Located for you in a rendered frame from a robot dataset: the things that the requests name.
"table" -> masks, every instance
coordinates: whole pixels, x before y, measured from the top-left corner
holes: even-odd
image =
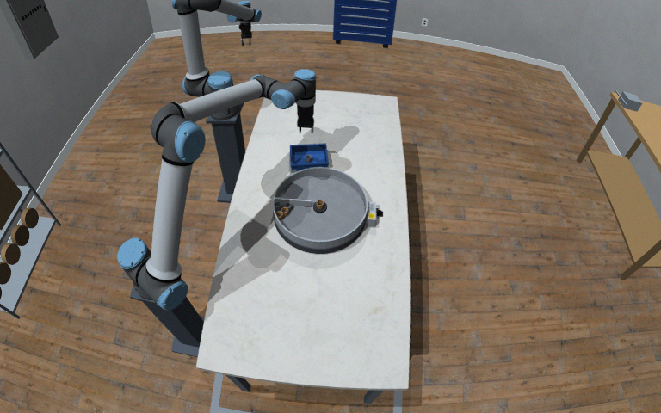
[[[229,206],[196,366],[290,385],[409,387],[410,261],[404,153],[395,96],[319,90],[315,132],[265,100]],[[312,254],[275,229],[271,199],[289,146],[326,143],[384,212],[344,250]]]

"lower wooden shelf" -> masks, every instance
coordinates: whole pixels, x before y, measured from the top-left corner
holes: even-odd
[[[44,249],[44,244],[46,239],[49,238],[54,224],[56,224],[56,221],[51,217],[39,217],[37,225],[29,229],[29,242],[20,247],[22,256],[19,258],[19,262],[11,266],[11,279],[6,284],[1,285],[0,304],[13,312],[16,311],[16,307],[22,299],[24,289],[27,287],[34,266],[39,260],[41,251]]]
[[[661,221],[655,206],[629,159],[597,151],[587,154],[615,212],[630,256],[637,262],[661,240]],[[661,250],[643,267],[661,268]]]

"robotic arm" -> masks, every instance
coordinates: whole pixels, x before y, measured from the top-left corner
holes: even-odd
[[[164,310],[179,306],[188,292],[181,280],[178,247],[191,166],[204,150],[204,132],[194,122],[245,102],[266,97],[280,109],[298,104],[298,127],[313,127],[315,73],[303,69],[288,83],[255,75],[250,81],[216,90],[181,104],[170,103],[153,118],[151,133],[164,148],[153,220],[153,250],[143,240],[126,241],[118,252],[120,266],[137,293]]]
[[[252,46],[252,22],[259,22],[262,12],[250,7],[250,2],[232,3],[228,0],[173,0],[173,8],[178,11],[183,38],[183,51],[186,54],[188,73],[183,79],[183,92],[192,96],[209,93],[207,77],[209,69],[204,66],[204,52],[201,48],[199,15],[197,10],[218,11],[227,15],[230,22],[240,21],[242,46],[244,39],[250,39]]]

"object in blue tray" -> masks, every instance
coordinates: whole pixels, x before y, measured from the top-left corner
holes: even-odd
[[[304,170],[313,166],[328,166],[325,144],[290,145],[290,169]]]

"gray wall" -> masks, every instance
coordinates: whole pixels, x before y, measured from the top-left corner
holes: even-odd
[[[147,2],[157,32],[179,28],[170,0]],[[263,11],[263,19],[254,27],[332,25],[333,5],[332,0],[256,0],[252,6]],[[426,28],[421,26],[423,17],[429,19]],[[200,14],[200,24],[231,25],[219,13]],[[398,0],[395,30],[563,65],[600,115],[614,90],[661,105],[661,1]],[[635,134],[618,110],[609,118],[607,129],[625,153]],[[633,156],[633,164],[661,218],[661,175],[644,146]]]
[[[25,56],[0,7],[0,140],[35,187],[153,33],[145,0],[46,0],[46,6],[59,38],[36,59]]]

